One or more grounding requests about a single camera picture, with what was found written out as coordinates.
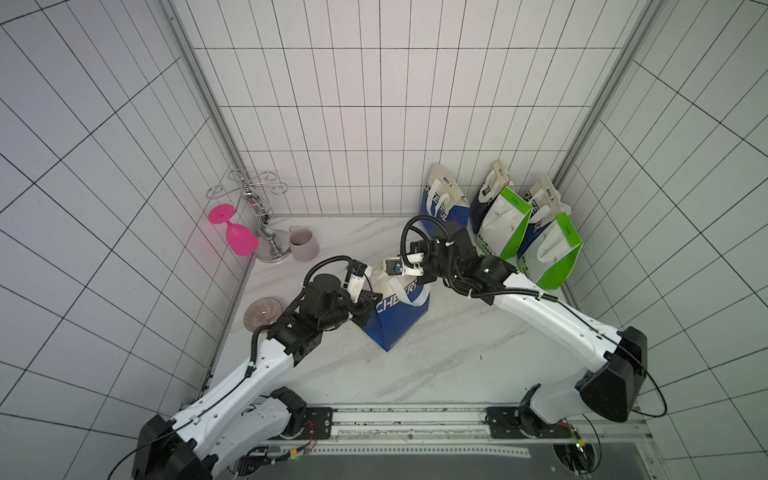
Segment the blue Cheerful bag front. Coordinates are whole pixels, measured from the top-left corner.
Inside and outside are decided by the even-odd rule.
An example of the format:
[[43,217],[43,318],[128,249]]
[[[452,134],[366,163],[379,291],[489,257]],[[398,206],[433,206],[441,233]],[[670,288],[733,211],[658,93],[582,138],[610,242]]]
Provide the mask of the blue Cheerful bag front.
[[383,350],[390,351],[429,309],[431,284],[414,276],[389,276],[381,267],[366,270],[373,291],[381,293],[362,331]]

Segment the blue cheerful bag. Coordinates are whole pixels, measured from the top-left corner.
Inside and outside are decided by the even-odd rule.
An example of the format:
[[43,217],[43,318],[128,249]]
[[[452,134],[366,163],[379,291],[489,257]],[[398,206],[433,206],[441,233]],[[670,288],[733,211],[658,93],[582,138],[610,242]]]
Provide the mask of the blue cheerful bag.
[[466,227],[470,205],[453,176],[440,164],[434,164],[422,187],[419,212],[441,222],[455,222]]
[[381,267],[366,270],[373,291],[381,293],[362,331],[383,350],[390,351],[429,309],[431,284],[414,276],[389,276]]

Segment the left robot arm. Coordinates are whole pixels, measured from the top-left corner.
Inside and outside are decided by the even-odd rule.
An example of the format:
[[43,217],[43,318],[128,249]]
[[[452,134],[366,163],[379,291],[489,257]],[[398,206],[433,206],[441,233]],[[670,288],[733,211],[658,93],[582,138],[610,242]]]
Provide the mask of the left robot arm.
[[320,274],[252,336],[250,356],[171,419],[150,419],[130,454],[132,479],[214,479],[252,448],[305,424],[305,401],[281,379],[348,320],[364,325],[382,300],[363,280]]

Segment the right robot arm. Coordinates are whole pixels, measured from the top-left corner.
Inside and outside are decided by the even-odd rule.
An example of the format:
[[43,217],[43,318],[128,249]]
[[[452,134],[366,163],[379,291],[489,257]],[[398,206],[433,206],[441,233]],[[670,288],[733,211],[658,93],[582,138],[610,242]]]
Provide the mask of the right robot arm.
[[400,251],[419,258],[410,265],[422,282],[442,280],[461,296],[528,322],[577,360],[575,374],[529,389],[520,403],[524,415],[544,424],[585,413],[616,423],[628,420],[649,376],[643,332],[634,327],[619,330],[578,312],[515,265],[479,254],[467,230],[456,225],[431,240],[402,242]]

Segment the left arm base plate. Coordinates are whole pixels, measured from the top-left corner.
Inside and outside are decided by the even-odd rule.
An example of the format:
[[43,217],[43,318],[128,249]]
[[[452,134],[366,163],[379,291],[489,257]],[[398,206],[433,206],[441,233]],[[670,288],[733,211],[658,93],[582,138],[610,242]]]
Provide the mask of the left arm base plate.
[[328,440],[331,437],[334,412],[331,407],[308,407],[300,422],[291,420],[286,430],[274,437],[274,440]]

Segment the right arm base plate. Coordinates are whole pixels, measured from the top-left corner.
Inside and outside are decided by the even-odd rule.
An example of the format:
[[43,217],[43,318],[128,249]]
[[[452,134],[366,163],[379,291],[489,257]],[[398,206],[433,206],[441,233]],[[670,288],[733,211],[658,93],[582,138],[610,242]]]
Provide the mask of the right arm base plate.
[[520,411],[515,406],[493,406],[485,412],[485,421],[493,439],[565,440],[571,437],[568,427],[546,424],[527,408]]

